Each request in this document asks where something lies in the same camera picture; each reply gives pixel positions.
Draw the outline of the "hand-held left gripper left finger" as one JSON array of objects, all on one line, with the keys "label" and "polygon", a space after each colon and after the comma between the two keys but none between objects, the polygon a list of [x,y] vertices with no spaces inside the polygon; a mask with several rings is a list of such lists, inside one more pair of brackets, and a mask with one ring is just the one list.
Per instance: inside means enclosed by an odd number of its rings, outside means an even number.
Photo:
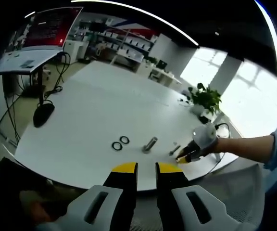
[{"label": "hand-held left gripper left finger", "polygon": [[73,200],[65,215],[36,226],[37,231],[128,231],[136,207],[138,164],[114,167],[104,184]]}]

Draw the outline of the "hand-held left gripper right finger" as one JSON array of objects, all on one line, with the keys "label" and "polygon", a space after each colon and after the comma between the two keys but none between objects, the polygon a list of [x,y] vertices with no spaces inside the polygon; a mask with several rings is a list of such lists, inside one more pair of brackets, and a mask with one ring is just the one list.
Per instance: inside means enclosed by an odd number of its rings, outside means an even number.
[{"label": "hand-held left gripper right finger", "polygon": [[157,206],[164,231],[236,231],[240,222],[225,204],[199,185],[190,185],[178,167],[157,162]]}]

